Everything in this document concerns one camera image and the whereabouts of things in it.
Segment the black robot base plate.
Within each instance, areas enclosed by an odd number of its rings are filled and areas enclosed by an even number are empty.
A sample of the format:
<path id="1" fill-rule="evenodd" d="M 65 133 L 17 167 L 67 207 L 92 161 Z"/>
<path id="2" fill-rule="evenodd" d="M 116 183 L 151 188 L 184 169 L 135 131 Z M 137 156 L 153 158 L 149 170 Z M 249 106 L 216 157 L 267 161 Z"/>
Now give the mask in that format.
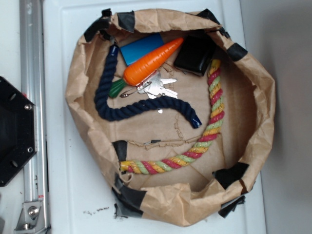
<path id="1" fill-rule="evenodd" d="M 36 153 L 34 104 L 0 78 L 0 186 L 7 186 Z"/>

